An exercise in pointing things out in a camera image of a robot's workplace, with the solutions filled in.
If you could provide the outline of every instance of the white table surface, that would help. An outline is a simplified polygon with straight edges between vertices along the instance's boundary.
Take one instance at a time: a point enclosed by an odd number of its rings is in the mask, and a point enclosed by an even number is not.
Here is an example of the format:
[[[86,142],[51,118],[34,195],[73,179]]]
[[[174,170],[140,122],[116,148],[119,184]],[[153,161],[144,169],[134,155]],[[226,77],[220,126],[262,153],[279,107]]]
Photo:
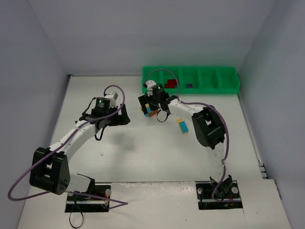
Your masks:
[[[276,186],[263,180],[236,95],[182,95],[189,102],[215,106],[230,135],[226,161],[237,180],[244,209],[198,210],[194,181],[209,180],[206,150],[195,137],[193,124],[182,134],[171,115],[165,123],[140,112],[140,77],[72,77],[52,143],[74,126],[93,97],[110,84],[121,86],[131,122],[108,127],[102,141],[87,141],[70,161],[70,171],[115,182],[112,198],[129,202],[109,213],[84,213],[85,228],[290,228]],[[31,187],[29,194],[40,190]],[[66,194],[47,194],[27,200],[18,229],[69,229],[64,213]],[[80,216],[74,214],[73,220]]]

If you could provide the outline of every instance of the metal bolt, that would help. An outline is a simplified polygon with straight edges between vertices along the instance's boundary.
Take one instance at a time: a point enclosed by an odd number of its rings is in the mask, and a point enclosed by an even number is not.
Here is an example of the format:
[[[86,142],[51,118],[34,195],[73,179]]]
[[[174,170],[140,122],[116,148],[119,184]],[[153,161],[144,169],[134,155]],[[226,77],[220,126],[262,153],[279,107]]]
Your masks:
[[[110,189],[106,189],[105,193],[106,193],[107,196],[110,196],[111,195],[111,190]]]
[[[232,188],[231,188],[231,191],[232,191],[234,194],[237,194],[237,193],[238,193],[238,188],[237,188],[237,187],[232,187]]]
[[[203,188],[202,187],[198,188],[197,192],[198,192],[199,195],[201,195],[203,193]]]

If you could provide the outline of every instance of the yellow lego brick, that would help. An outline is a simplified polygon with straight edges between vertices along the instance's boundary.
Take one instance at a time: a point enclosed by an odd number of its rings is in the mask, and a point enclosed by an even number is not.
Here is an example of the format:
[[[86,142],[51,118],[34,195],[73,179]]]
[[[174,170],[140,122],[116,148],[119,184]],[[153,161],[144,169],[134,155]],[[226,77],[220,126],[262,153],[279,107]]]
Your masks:
[[[179,124],[180,122],[183,122],[183,119],[181,118],[177,119],[177,123]]]

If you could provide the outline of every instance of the black cable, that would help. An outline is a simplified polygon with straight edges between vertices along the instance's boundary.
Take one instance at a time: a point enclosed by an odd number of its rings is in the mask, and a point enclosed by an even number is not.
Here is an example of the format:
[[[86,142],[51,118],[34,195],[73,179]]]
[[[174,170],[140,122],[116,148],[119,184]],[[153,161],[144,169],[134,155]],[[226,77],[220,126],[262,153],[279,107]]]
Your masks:
[[[200,208],[202,209],[203,192],[200,194]]]
[[[91,177],[86,176],[86,175],[83,175],[83,174],[79,174],[79,173],[77,173],[76,175],[80,175],[80,176],[83,176],[83,177],[86,177],[86,178],[92,179]]]
[[[69,216],[70,225],[71,225],[71,227],[73,227],[74,229],[80,228],[80,227],[82,226],[82,224],[84,223],[84,215],[83,215],[83,213],[82,213],[82,211],[81,211],[80,206],[78,206],[78,204],[76,203],[76,201],[77,201],[77,195],[75,195],[75,197],[74,197],[74,204],[73,204],[73,207],[72,207],[72,209],[71,209],[70,216]],[[74,208],[75,208],[75,207],[77,208],[78,213],[80,213],[80,214],[81,214],[81,217],[82,217],[81,225],[79,225],[78,227],[72,225],[72,223],[71,223],[71,215],[72,215],[72,212],[74,211]]]
[[[169,113],[166,113],[166,118],[165,118],[165,120],[164,120],[164,121],[160,121],[160,120],[158,119],[158,114],[159,114],[161,111],[162,111],[162,110],[159,110],[158,113],[157,113],[157,120],[158,120],[159,123],[164,123],[164,122],[167,120],[167,118],[168,118],[168,116],[169,116],[170,114],[169,114]]]
[[[95,140],[101,141],[101,139],[102,139],[102,137],[103,137],[104,130],[105,130],[106,127],[107,127],[107,125],[104,126],[104,128],[102,129],[100,138],[98,138],[96,135],[94,135]]]

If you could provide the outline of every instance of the black mounting base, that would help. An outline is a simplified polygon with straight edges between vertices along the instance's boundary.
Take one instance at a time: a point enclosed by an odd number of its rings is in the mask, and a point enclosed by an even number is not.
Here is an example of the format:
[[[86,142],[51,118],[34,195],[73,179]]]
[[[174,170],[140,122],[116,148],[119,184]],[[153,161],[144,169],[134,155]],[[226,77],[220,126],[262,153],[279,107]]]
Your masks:
[[[111,190],[111,184],[95,184],[95,193],[92,194],[106,198],[105,191],[107,189]],[[73,208],[75,198],[82,212],[109,212],[108,205],[105,205],[103,200],[96,198],[87,199],[85,196],[78,195],[67,197],[65,212],[79,212],[77,208]]]
[[[221,198],[226,202],[217,202],[212,199],[212,193],[214,190],[214,185],[211,185],[210,182],[196,182],[197,189],[197,199],[198,199],[198,209],[199,210],[216,210],[216,209],[233,209],[233,208],[243,208],[243,204],[239,195],[233,193],[231,189],[238,191],[237,182],[233,181],[231,183],[230,191],[227,195],[223,195]]]

